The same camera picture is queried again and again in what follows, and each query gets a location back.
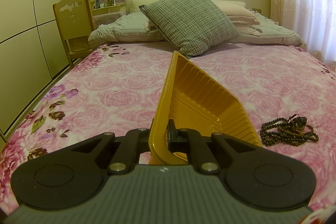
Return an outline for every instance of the white logo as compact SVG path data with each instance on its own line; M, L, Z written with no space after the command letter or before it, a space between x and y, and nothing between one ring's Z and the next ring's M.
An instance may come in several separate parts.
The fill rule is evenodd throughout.
M162 167L162 168L160 169L160 171L161 171L162 173L166 173L166 172L169 171L169 169L168 169L167 167Z

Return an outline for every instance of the rose pattern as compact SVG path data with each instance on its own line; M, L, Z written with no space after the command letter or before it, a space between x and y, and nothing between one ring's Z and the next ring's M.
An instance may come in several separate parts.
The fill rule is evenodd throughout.
M110 57L113 52L120 54ZM17 208L10 178L28 159L103 132L122 136L133 128L150 127L171 56L168 42L103 45L65 75L26 116L1 153L2 210L9 214ZM190 61L239 98L256 131L277 117L306 116L320 137L318 143L267 148L312 168L318 182L312 209L335 202L335 72L304 50L282 45L223 43ZM144 153L140 162L149 158Z

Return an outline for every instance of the wooden chair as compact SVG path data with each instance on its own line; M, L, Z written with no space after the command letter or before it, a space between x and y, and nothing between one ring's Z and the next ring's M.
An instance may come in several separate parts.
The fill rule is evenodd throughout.
M95 30L89 0L61 0L53 6L55 19L70 68L72 59L84 58L92 50L88 39Z

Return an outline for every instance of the yellow plastic tray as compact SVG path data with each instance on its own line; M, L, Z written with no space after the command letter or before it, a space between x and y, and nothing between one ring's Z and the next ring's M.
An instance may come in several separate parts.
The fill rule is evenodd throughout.
M149 136L150 163L187 164L185 154L172 154L168 150L166 135L169 119L174 119L176 128L192 128L203 136L223 132L261 146L239 100L176 51L169 65Z

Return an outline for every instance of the green checkered cushion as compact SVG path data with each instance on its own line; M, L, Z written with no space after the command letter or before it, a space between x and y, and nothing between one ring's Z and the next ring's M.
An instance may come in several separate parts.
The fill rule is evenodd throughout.
M140 10L186 56L202 54L238 33L211 0L159 0Z

